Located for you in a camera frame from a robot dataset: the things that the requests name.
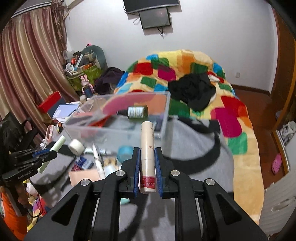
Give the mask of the beige cosmetic tube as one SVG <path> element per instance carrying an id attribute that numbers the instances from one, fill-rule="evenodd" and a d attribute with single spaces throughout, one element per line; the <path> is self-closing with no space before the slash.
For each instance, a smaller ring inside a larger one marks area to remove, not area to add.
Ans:
<path id="1" fill-rule="evenodd" d="M 140 192 L 156 192 L 154 129 L 150 121 L 141 124 L 140 157 Z"/>

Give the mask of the black clothing on quilt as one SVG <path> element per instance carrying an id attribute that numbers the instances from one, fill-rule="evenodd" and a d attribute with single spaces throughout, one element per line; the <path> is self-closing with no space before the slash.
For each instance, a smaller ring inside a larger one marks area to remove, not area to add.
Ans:
<path id="1" fill-rule="evenodd" d="M 216 88 L 207 73 L 190 73 L 168 83 L 171 98 L 184 102 L 194 111 L 203 111 L 215 97 Z"/>

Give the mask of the dark green spray bottle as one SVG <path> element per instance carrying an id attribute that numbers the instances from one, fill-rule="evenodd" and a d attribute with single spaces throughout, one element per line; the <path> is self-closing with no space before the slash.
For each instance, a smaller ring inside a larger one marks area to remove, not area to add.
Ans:
<path id="1" fill-rule="evenodd" d="M 116 114 L 127 116 L 129 119 L 145 119 L 149 116 L 149 110 L 146 105 L 129 106 L 127 109 L 118 110 Z"/>

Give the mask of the clear plastic storage box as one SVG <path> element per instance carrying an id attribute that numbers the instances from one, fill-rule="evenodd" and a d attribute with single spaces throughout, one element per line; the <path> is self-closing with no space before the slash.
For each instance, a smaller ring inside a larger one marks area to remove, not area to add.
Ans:
<path id="1" fill-rule="evenodd" d="M 130 120 L 117 112 L 147 106 L 146 119 L 154 127 L 154 145 L 160 147 L 165 137 L 170 97 L 169 92 L 95 95 L 70 115 L 63 128 L 70 139 L 77 139 L 84 147 L 96 145 L 112 152 L 122 146 L 140 147 L 142 120 Z"/>

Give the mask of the grey neck pillow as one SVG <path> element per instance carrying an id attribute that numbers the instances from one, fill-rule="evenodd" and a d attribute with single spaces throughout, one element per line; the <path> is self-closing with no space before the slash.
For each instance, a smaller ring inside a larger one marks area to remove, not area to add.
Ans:
<path id="1" fill-rule="evenodd" d="M 85 55 L 90 62 L 93 62 L 97 68 L 105 71 L 107 69 L 107 63 L 104 51 L 97 45 L 90 45 L 82 50 L 82 54 Z"/>

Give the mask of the white tube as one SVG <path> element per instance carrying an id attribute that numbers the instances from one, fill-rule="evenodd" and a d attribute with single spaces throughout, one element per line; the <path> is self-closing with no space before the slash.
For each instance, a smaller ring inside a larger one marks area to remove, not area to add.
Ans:
<path id="1" fill-rule="evenodd" d="M 101 157 L 99 156 L 99 153 L 98 153 L 98 151 L 96 149 L 95 144 L 92 144 L 92 150 L 93 150 L 93 156 L 94 156 L 94 159 L 95 159 L 96 169 L 98 171 L 100 180 L 105 179 L 106 176 L 105 176 L 104 169 L 103 169 L 103 166 L 102 166 Z"/>

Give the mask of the pink slipper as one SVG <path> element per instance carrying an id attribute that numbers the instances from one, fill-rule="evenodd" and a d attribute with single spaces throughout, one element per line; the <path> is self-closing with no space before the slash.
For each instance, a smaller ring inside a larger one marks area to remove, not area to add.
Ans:
<path id="1" fill-rule="evenodd" d="M 282 164 L 281 154 L 278 153 L 271 164 L 271 170 L 274 175 L 276 175 L 279 172 L 281 164 Z"/>

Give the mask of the blue card pack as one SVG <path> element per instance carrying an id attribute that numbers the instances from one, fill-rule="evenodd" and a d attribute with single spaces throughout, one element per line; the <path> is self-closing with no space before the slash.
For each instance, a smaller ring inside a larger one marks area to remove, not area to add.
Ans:
<path id="1" fill-rule="evenodd" d="M 92 166 L 93 166 L 93 162 L 86 159 L 83 156 L 80 156 L 79 158 L 77 158 L 75 160 L 75 164 L 82 170 L 88 170 L 88 169 L 92 168 Z"/>

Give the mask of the green storage basket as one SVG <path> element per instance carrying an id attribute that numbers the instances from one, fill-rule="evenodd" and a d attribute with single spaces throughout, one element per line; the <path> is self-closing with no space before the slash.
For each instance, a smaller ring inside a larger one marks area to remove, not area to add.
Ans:
<path id="1" fill-rule="evenodd" d="M 97 68 L 96 65 L 91 66 L 90 68 L 86 69 L 85 71 L 73 75 L 72 77 L 66 77 L 70 85 L 74 88 L 76 92 L 82 91 L 82 80 L 81 76 L 87 75 L 87 79 L 89 80 L 90 84 L 94 86 L 95 80 L 98 79 L 102 74 L 102 70 Z"/>

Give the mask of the dark purple clothing pile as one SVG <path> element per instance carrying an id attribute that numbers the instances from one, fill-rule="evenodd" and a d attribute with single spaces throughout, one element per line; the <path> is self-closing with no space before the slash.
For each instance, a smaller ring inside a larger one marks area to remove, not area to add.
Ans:
<path id="1" fill-rule="evenodd" d="M 94 91 L 99 95 L 111 94 L 125 72 L 116 68 L 107 68 L 94 82 Z"/>

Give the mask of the white bandage tape roll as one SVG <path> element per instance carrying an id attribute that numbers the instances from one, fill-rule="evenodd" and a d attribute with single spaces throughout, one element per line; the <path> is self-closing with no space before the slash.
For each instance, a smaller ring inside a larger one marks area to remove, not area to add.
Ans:
<path id="1" fill-rule="evenodd" d="M 80 156 L 83 154 L 85 147 L 84 145 L 77 139 L 73 139 L 69 145 L 68 145 L 70 151 L 75 155 L 75 156 Z"/>

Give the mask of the blue white book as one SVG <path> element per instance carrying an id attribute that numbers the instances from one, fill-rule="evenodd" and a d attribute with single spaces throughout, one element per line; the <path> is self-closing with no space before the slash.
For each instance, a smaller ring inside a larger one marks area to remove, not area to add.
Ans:
<path id="1" fill-rule="evenodd" d="M 55 110 L 52 118 L 66 118 L 70 116 L 77 108 L 79 108 L 79 104 L 60 104 Z"/>

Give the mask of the teal tape roll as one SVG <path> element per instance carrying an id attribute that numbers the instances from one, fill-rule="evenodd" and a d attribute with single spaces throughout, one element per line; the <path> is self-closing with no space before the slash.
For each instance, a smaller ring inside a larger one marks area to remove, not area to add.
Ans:
<path id="1" fill-rule="evenodd" d="M 124 145 L 119 147 L 116 157 L 119 163 L 123 163 L 124 161 L 131 159 L 132 154 L 133 147 Z"/>

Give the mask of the pale green tube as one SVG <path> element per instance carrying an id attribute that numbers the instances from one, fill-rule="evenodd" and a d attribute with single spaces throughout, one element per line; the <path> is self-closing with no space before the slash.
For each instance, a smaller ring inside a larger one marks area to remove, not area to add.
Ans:
<path id="1" fill-rule="evenodd" d="M 42 159 L 41 167 L 38 168 L 39 173 L 43 173 L 50 161 L 57 157 L 58 151 L 62 148 L 65 142 L 66 138 L 64 136 L 60 136 L 48 153 L 45 154 L 45 158 Z"/>

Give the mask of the wall mounted monitor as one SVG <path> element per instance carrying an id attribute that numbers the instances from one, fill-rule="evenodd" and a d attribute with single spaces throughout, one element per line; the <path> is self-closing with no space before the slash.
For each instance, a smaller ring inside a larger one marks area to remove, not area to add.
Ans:
<path id="1" fill-rule="evenodd" d="M 127 14 L 138 15 L 142 29 L 163 28 L 171 25 L 169 8 L 178 0 L 123 0 Z"/>

